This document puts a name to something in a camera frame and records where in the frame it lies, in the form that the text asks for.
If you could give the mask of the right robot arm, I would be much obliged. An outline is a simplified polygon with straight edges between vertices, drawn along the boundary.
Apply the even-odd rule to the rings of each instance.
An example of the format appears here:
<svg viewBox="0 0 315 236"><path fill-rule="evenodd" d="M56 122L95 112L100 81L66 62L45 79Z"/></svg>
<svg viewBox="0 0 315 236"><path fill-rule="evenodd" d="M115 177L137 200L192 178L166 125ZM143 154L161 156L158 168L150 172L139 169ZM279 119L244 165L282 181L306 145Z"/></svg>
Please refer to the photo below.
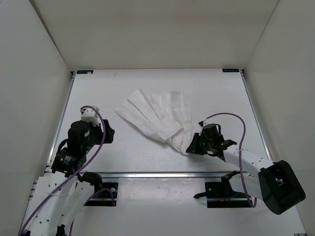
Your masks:
<svg viewBox="0 0 315 236"><path fill-rule="evenodd" d="M203 126L186 152L217 157L238 167L219 182L206 183L205 192L196 194L196 199L223 202L249 196L262 200L271 212L280 215L306 198L289 163L267 160L240 148L235 141L224 139L218 124Z"/></svg>

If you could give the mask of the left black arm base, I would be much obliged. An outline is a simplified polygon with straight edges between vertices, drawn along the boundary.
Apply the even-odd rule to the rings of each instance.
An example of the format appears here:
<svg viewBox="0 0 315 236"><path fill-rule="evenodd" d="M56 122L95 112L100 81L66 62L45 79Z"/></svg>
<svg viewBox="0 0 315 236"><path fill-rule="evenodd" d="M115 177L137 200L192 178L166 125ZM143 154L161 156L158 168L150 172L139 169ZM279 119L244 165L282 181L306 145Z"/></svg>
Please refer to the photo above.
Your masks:
<svg viewBox="0 0 315 236"><path fill-rule="evenodd" d="M118 181L103 180L97 173L84 172L77 175L79 183L87 183L94 191L88 197L84 206L115 207L117 205Z"/></svg>

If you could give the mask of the white pleated skirt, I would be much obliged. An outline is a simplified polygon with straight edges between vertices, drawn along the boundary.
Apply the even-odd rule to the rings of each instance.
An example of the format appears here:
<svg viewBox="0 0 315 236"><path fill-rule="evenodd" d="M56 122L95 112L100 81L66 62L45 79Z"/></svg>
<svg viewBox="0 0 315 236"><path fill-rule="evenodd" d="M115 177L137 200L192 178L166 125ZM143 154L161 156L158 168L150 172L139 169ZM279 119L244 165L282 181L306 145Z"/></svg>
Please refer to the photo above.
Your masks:
<svg viewBox="0 0 315 236"><path fill-rule="evenodd" d="M145 94L134 91L115 113L134 125L143 135L172 146L187 155L192 141L192 114L182 92Z"/></svg>

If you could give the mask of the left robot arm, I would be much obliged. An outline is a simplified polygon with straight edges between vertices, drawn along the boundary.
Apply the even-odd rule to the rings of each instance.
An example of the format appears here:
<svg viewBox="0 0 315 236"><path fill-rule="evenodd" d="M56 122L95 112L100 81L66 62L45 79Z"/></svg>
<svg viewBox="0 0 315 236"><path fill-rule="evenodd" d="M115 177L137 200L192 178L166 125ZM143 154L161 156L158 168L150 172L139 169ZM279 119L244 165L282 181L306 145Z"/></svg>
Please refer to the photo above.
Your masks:
<svg viewBox="0 0 315 236"><path fill-rule="evenodd" d="M114 141L108 120L82 118L71 124L67 138L58 146L51 165L44 199L22 225L21 236L68 236L81 208L103 192L102 176L83 169L90 164L87 154L94 146L100 151Z"/></svg>

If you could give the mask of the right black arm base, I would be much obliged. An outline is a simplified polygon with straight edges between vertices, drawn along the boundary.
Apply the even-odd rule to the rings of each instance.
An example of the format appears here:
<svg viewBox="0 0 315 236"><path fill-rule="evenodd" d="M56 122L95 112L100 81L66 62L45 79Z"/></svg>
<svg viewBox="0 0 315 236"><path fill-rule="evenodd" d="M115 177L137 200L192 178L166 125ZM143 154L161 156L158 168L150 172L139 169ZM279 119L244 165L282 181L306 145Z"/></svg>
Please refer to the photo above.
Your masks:
<svg viewBox="0 0 315 236"><path fill-rule="evenodd" d="M194 195L200 200L205 198L207 208L251 208L243 192L235 192L229 181L238 176L240 171L202 173L205 190Z"/></svg>

